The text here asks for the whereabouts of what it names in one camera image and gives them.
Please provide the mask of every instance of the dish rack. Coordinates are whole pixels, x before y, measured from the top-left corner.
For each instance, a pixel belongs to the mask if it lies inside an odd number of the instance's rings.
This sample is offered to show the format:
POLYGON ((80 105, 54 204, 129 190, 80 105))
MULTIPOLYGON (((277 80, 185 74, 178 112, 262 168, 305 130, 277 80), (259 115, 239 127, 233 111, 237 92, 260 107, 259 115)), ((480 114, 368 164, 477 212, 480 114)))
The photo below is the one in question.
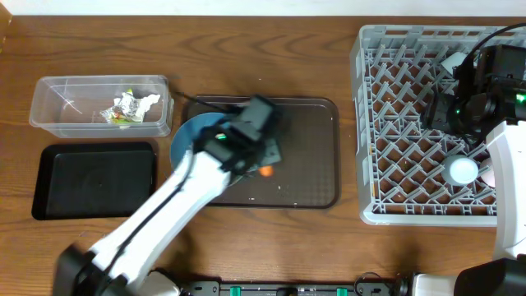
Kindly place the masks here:
MULTIPOLYGON (((356 170, 360 217, 368 224, 496 226, 495 190, 480 178, 457 187, 441 177, 441 161, 463 154, 480 164, 484 145, 420 123, 435 92, 453 94, 457 82, 440 65, 469 50, 498 27, 365 25, 351 52, 356 108, 356 170)), ((526 30, 512 30, 486 46, 524 46, 526 30)))

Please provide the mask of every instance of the wooden table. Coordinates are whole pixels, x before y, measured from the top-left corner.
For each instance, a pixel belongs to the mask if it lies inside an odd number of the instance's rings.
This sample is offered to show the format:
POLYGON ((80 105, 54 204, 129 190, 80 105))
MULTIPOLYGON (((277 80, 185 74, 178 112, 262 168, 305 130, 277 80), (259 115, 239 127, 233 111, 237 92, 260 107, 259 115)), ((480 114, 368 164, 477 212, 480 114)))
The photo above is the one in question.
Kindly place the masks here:
MULTIPOLYGON (((42 149, 29 125, 42 76, 162 74, 188 93, 309 95, 339 108, 342 196, 329 210, 206 208, 159 259, 177 275, 237 281, 353 281, 364 271, 439 275, 491 259, 494 229, 369 226, 358 217, 349 53, 366 24, 509 25, 524 20, 423 17, 15 16, 0 54, 0 290, 48 294, 57 256, 88 248, 122 219, 31 217, 42 149)), ((175 108, 173 132, 182 102, 175 108)), ((156 138, 159 175, 171 136, 156 138)))

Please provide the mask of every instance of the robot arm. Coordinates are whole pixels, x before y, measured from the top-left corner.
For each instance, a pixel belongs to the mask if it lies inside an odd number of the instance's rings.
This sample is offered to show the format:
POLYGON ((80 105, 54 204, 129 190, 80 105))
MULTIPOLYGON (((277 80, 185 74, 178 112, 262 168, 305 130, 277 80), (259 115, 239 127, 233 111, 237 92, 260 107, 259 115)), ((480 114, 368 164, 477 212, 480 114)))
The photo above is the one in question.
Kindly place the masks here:
POLYGON ((493 254, 496 261, 482 266, 481 270, 473 275, 469 274, 470 270, 463 271, 458 277, 417 275, 413 279, 413 296, 497 295, 491 294, 493 291, 490 289, 484 289, 480 282, 486 279, 479 273, 497 279, 499 275, 492 272, 501 272, 500 267, 505 262, 509 266, 525 268, 524 264, 515 259, 521 254, 526 254, 526 122, 520 121, 517 125, 502 122, 487 135, 486 142, 493 163, 499 211, 493 254), (457 289, 461 286, 463 289, 457 290, 456 294, 457 283, 460 284, 457 289), (473 290, 480 288, 486 290, 486 294, 473 290))
MULTIPOLYGON (((87 253, 70 246, 61 254, 53 296, 152 293, 141 288, 150 268, 188 221, 224 191, 231 175, 279 161, 266 157, 268 150, 276 149, 279 108, 255 95, 247 107, 236 111, 203 128, 163 186, 109 236, 87 253)), ((155 284, 148 288, 153 287, 155 294, 178 296, 177 287, 160 283, 158 276, 151 278, 155 284)))
POLYGON ((500 296, 526 294, 526 49, 494 45, 486 37, 456 69, 455 95, 436 95, 422 115, 424 127, 461 136, 475 145, 486 140, 495 174, 497 236, 494 261, 462 271, 458 277, 417 275, 412 295, 500 296))
POLYGON ((526 254, 526 122, 495 127, 487 135, 495 172, 497 216, 493 259, 526 254))
POLYGON ((90 251, 93 263, 104 271, 110 266, 119 246, 137 226, 155 210, 183 180, 194 158, 191 174, 182 190, 175 195, 143 228, 109 271, 110 278, 123 275, 127 288, 137 291, 161 252, 207 203, 228 186, 230 172, 221 169, 222 163, 207 152, 195 156, 187 152, 176 171, 137 212, 110 235, 99 240, 90 251))

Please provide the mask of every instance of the clear plastic bin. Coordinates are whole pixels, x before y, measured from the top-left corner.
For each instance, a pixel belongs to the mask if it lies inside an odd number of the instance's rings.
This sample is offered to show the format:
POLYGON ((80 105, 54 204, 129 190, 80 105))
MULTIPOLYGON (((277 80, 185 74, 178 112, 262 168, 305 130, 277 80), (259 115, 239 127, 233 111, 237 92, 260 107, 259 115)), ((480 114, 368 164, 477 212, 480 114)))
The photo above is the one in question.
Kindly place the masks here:
POLYGON ((172 127, 173 99, 168 80, 159 75, 56 76, 39 80, 30 124, 61 138, 167 136, 172 127), (132 89, 136 98, 160 95, 142 123, 107 123, 100 111, 132 89))

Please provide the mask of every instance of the crumpled foil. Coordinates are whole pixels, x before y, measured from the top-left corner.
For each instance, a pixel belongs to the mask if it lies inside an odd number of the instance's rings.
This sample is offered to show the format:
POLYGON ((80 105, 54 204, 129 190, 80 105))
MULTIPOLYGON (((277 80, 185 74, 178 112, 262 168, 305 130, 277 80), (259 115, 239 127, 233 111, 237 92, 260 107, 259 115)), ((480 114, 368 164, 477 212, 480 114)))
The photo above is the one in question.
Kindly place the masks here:
POLYGON ((132 90, 128 90, 122 93, 122 98, 113 100, 113 107, 101 111, 100 114, 108 123, 142 123, 150 106, 159 102, 160 97, 160 95, 148 95, 142 99, 136 99, 132 90))

